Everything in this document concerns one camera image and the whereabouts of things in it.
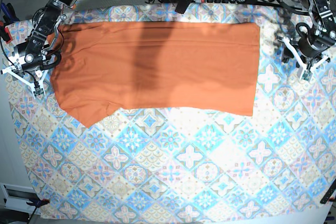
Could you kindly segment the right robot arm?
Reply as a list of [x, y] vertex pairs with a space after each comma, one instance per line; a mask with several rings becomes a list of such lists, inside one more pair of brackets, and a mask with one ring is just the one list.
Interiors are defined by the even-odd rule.
[[61, 45], [58, 38], [63, 35], [59, 25], [67, 18], [65, 7], [72, 8], [77, 0], [48, 0], [32, 17], [33, 29], [24, 42], [14, 46], [11, 56], [5, 56], [9, 65], [1, 74], [29, 86], [34, 97], [45, 94], [44, 79], [48, 70], [61, 62]]

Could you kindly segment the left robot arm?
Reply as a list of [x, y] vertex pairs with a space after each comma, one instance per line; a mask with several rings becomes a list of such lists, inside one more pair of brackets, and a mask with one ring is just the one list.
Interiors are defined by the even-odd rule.
[[309, 16], [312, 26], [300, 22], [295, 26], [300, 39], [278, 37], [285, 45], [281, 61], [287, 63], [290, 58], [297, 61], [297, 76], [301, 80], [310, 81], [316, 69], [330, 58], [323, 52], [335, 45], [335, 19], [330, 8], [330, 0], [300, 0], [305, 10], [296, 10], [283, 0], [276, 0], [281, 7], [298, 14]]

